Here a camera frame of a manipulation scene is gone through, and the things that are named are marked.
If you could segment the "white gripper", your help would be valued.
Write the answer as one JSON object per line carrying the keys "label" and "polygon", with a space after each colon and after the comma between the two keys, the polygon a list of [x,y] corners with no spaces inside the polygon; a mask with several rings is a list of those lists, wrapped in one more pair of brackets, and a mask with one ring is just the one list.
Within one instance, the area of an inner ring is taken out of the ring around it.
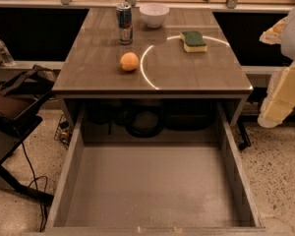
{"label": "white gripper", "polygon": [[[295,61],[295,7],[260,36],[260,42],[281,43],[281,53]],[[270,77],[267,96],[261,106],[258,123],[264,128],[280,125],[295,108],[295,62]]]}

